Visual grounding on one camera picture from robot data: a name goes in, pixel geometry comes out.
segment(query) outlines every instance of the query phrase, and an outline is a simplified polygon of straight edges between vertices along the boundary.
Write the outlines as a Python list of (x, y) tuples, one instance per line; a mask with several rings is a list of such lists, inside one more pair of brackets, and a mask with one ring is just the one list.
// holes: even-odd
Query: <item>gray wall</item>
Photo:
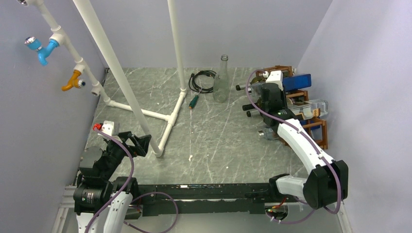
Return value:
[[(176, 0), (185, 67), (297, 66), (332, 0)], [(123, 67), (176, 67), (165, 0), (92, 0)]]
[(349, 165), (355, 232), (410, 232), (412, 3), (334, 0), (298, 66), (329, 101), (330, 153)]
[[(102, 79), (103, 64), (73, 3), (45, 2)], [(65, 48), (57, 48), (42, 67), (23, 44), (32, 35), (48, 43), (52, 34), (35, 7), (3, 0), (0, 20), (0, 228), (46, 233), (74, 178), (97, 98), (86, 76), (86, 89), (60, 90), (75, 65)]]

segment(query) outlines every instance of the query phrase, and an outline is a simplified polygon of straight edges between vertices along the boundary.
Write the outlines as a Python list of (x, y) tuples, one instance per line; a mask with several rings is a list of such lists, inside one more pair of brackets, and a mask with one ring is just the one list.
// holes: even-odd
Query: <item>black cable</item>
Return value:
[(189, 88), (192, 91), (197, 92), (197, 93), (201, 93), (201, 94), (212, 93), (213, 92), (213, 87), (211, 87), (211, 88), (202, 88), (201, 86), (199, 86), (195, 82), (196, 78), (199, 77), (200, 75), (206, 75), (206, 76), (212, 77), (214, 79), (215, 76), (216, 76), (216, 72), (213, 71), (213, 70), (201, 70), (197, 74), (191, 74), (190, 79), (189, 79)]

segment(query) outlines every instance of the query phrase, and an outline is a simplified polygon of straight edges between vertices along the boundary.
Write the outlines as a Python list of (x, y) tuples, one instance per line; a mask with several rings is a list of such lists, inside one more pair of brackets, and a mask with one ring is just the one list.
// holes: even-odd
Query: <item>green screwdriver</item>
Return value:
[(200, 92), (202, 91), (202, 89), (203, 89), (203, 88), (200, 89), (199, 93), (196, 94), (196, 95), (194, 96), (194, 98), (192, 99), (192, 101), (189, 103), (189, 109), (192, 109), (192, 108), (194, 108), (194, 106), (196, 106), (197, 100), (198, 100), (198, 98), (199, 98), (199, 94), (200, 94)]

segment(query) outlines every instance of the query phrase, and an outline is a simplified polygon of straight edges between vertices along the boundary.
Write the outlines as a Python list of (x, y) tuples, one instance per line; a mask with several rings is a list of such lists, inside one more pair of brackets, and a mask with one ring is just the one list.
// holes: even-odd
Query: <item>gray marble surface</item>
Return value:
[[(191, 73), (205, 68), (186, 68), (187, 80)], [(201, 94), (196, 107), (188, 108), (195, 93), (189, 90), (180, 109), (178, 119), (166, 143), (164, 154), (156, 158), (149, 150), (146, 157), (134, 159), (133, 176), (140, 184), (179, 183), (258, 183), (281, 173), (307, 177), (297, 155), (279, 141), (267, 141), (258, 136), (263, 125), (260, 117), (246, 117), (242, 105), (248, 104), (243, 91), (235, 85), (246, 81), (253, 68), (229, 68), (230, 97), (227, 103), (216, 103), (212, 94)], [(125, 68), (124, 72), (143, 109), (169, 115), (179, 96), (179, 78), (176, 68)], [(200, 77), (204, 86), (211, 86), (210, 77)], [(109, 71), (104, 88), (115, 101), (127, 104), (115, 78)], [(151, 134), (160, 142), (166, 122), (146, 117)], [(133, 131), (144, 135), (132, 112), (108, 107), (102, 98), (93, 122), (111, 120), (120, 123), (120, 131)], [(103, 139), (90, 132), (87, 147), (105, 148)], [(113, 174), (127, 176), (129, 159), (125, 158)]]

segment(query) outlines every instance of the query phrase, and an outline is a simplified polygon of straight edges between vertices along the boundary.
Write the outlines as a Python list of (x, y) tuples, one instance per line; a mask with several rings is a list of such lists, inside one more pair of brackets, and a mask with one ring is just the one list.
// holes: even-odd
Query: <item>glass bottle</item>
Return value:
[(226, 102), (229, 98), (229, 75), (227, 74), (227, 55), (222, 55), (220, 68), (213, 81), (213, 99), (218, 103)]

